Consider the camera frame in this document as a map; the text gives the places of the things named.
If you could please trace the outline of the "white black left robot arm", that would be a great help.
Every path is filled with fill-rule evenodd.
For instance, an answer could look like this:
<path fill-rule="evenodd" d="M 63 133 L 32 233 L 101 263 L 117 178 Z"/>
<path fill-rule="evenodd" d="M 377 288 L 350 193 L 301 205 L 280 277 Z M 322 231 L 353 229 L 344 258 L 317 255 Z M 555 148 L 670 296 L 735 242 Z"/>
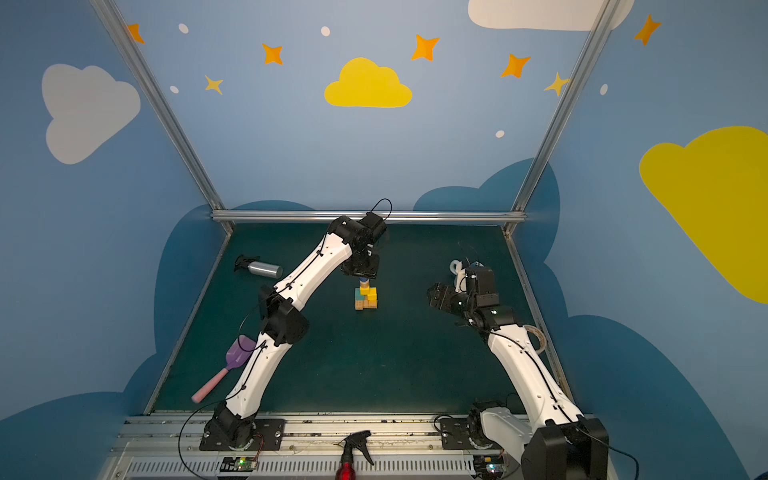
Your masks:
<path fill-rule="evenodd" d="M 216 405 L 204 428 L 202 450 L 251 448 L 257 437 L 255 417 L 264 392 L 282 358 L 308 332 L 309 321 L 303 308 L 337 269 L 353 277 L 375 278 L 379 256 L 373 247 L 385 231 L 385 219 L 371 211 L 359 220 L 340 216 L 293 272 L 274 286 L 261 289 L 261 327 L 255 352 L 232 391 Z"/>

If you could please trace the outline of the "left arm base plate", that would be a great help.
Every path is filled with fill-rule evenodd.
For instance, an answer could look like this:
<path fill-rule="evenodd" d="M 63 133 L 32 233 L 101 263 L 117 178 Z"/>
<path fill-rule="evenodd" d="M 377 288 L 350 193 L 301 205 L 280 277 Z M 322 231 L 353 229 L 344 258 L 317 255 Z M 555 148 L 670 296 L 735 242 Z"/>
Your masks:
<path fill-rule="evenodd" d="M 284 419 L 246 419 L 225 423 L 211 419 L 204 427 L 201 451 L 277 451 L 285 429 Z"/>

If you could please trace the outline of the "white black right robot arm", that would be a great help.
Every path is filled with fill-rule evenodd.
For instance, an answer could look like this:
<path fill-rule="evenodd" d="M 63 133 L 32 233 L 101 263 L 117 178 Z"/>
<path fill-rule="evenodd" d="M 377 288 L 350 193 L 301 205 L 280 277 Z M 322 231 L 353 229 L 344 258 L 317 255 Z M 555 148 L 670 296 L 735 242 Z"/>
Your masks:
<path fill-rule="evenodd" d="M 612 479 L 609 436 L 600 420 L 587 418 L 558 386 L 514 311 L 453 286 L 427 290 L 429 305 L 454 314 L 476 330 L 502 365 L 525 409 L 520 420 L 502 406 L 474 415 L 479 436 L 498 444 L 525 479 Z"/>

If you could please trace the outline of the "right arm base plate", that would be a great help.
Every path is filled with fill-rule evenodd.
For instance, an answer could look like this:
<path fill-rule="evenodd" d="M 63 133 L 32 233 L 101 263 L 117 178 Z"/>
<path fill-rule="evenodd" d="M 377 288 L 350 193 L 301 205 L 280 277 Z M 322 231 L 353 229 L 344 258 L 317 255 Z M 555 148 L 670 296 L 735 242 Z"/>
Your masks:
<path fill-rule="evenodd" d="M 440 417 L 436 420 L 443 450 L 500 450 L 479 433 L 473 434 L 466 418 Z"/>

